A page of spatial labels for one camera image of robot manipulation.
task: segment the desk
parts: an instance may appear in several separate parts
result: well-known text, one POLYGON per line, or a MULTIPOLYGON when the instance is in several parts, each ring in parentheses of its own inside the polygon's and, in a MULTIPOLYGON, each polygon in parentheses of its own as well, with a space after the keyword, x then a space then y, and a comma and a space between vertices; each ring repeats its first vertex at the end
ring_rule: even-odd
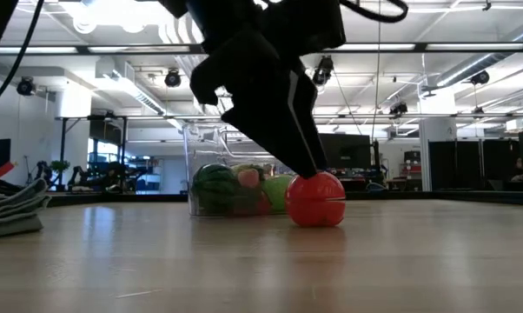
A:
POLYGON ((388 190, 421 191, 421 179, 395 178, 385 181, 388 190))
POLYGON ((366 178, 364 177, 337 177, 346 192, 366 191, 366 178))

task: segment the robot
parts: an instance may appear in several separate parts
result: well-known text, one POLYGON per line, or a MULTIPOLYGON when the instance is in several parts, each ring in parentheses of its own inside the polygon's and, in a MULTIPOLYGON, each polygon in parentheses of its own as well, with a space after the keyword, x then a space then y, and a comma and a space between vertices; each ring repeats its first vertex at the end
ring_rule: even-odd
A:
POLYGON ((401 0, 390 2, 398 16, 383 16, 348 0, 160 0, 175 17, 189 12, 205 38, 209 57, 190 78, 202 104, 217 105, 224 87, 234 108, 222 120, 258 143, 304 178, 327 168, 312 117, 317 89, 300 57, 346 42, 341 5, 364 17, 397 23, 408 12, 401 0))

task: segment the clear plastic bin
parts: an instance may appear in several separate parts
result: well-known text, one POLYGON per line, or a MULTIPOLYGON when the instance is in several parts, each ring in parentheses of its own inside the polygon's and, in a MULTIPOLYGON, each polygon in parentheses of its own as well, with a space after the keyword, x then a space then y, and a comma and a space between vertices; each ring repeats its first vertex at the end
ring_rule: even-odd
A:
POLYGON ((192 216, 284 214, 294 177, 242 133, 225 123, 196 122, 184 129, 192 216))

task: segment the folded towel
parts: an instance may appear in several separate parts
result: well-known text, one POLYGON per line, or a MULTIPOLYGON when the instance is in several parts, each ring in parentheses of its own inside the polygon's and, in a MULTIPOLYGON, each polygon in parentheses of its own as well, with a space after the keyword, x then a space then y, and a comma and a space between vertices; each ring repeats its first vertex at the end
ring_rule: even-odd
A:
POLYGON ((37 212, 47 207, 51 197, 43 179, 21 190, 14 196, 0 200, 0 236, 40 230, 43 226, 37 212))

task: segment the white column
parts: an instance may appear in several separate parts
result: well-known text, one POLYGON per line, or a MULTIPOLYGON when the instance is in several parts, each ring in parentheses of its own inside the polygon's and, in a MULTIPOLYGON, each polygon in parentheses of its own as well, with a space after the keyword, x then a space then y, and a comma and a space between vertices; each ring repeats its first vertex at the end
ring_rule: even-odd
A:
MULTIPOLYGON (((56 95, 58 117, 86 117, 91 112, 91 91, 74 82, 67 84, 63 92, 56 95)), ((67 122, 67 129, 75 121, 67 122)), ((51 156, 52 160, 61 157, 61 128, 62 123, 56 123, 56 148, 51 156)), ((70 168, 63 175, 63 183, 70 180, 72 168, 81 166, 84 170, 88 165, 88 138, 89 122, 80 121, 67 132, 64 145, 64 159, 70 162, 70 168)))
MULTIPOLYGON (((451 88, 434 91, 434 97, 420 100, 421 113, 456 113, 454 93, 451 88)), ((456 139, 456 120, 450 117, 420 120, 420 145, 422 163, 422 189, 432 190, 429 162, 429 142, 445 142, 456 139)))

